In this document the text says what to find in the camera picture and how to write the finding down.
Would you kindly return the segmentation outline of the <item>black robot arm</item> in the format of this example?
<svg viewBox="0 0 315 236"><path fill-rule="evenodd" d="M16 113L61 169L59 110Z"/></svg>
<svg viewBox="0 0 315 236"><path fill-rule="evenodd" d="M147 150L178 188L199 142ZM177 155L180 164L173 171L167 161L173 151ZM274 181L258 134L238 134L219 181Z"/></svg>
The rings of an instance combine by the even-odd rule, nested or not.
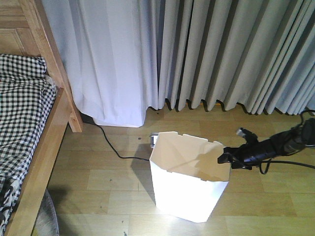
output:
<svg viewBox="0 0 315 236"><path fill-rule="evenodd" d="M233 169L251 170L253 166L258 166L260 172L266 174L273 158L315 147L315 119L302 121L290 130L261 142L256 134L242 127L237 130L237 135L244 138L246 143L239 147L225 147L218 157L218 163L230 163Z"/></svg>

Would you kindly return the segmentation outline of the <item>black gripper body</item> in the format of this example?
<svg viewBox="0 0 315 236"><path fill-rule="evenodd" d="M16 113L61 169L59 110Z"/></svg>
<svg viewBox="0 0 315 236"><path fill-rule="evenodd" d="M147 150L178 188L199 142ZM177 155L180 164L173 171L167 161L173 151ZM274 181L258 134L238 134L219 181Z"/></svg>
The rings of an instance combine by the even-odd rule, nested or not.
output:
<svg viewBox="0 0 315 236"><path fill-rule="evenodd" d="M225 147L218 157L218 164L230 163L233 169L248 169L261 161L273 158L273 146L270 141L255 144L243 144L239 147Z"/></svg>

